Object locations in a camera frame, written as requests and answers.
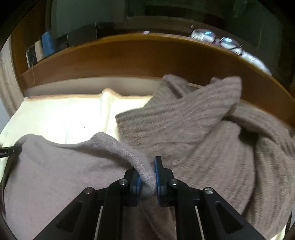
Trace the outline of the grey-mauve thin knit sweater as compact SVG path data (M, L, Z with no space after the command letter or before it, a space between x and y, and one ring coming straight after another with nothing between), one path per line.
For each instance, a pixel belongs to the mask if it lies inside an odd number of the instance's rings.
M138 207L124 210L124 239L175 239L174 214L155 196L152 160L139 150L97 133L73 145L37 135L21 137L21 153L7 162L6 222L18 239L33 239L85 188L102 189L134 167L143 181Z

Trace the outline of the beige left curtain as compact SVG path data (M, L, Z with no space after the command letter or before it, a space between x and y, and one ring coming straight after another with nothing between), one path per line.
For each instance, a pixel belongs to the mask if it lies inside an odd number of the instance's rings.
M11 37L8 37L1 49L1 101L12 117L23 102L24 96L18 84L13 65Z

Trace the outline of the cream yellow bed sheet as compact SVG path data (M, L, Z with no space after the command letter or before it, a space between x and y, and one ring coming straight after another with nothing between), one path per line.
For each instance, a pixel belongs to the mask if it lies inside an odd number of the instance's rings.
M52 143L73 145L105 133L119 142L116 117L140 109L148 97L118 98L111 90L92 97L46 97L25 100L1 133L5 146L26 135L37 135Z

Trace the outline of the taupe ribbed knit sweater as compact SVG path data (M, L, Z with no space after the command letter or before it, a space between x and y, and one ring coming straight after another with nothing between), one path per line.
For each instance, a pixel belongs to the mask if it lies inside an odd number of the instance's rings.
M214 188L271 239L294 204L294 140L275 117L240 101L242 81L193 88L165 75L148 103L117 115L121 141L157 155L193 188Z

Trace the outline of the beige thread spool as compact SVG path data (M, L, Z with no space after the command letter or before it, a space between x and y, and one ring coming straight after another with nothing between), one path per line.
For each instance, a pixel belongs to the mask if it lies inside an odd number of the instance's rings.
M40 62L44 58L43 45L40 40L34 44L37 61Z

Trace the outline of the brown wooden window sill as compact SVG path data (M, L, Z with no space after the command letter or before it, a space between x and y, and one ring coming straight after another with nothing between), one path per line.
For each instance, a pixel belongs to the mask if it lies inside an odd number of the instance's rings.
M239 76L242 99L294 126L294 98L273 77L237 55L172 35L132 33L70 47L32 68L25 57L25 22L11 35L13 63L21 90L75 78L173 74L197 85L213 77Z

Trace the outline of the eyeglasses on sill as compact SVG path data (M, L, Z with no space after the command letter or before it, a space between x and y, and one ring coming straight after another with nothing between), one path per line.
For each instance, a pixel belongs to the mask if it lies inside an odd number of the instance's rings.
M227 49L238 56L243 53L242 45L231 37L222 37L218 39L216 34L210 30L203 28L195 28L193 25L190 27L190 37L194 40L199 40L201 42L207 42L209 44L217 45L224 49Z

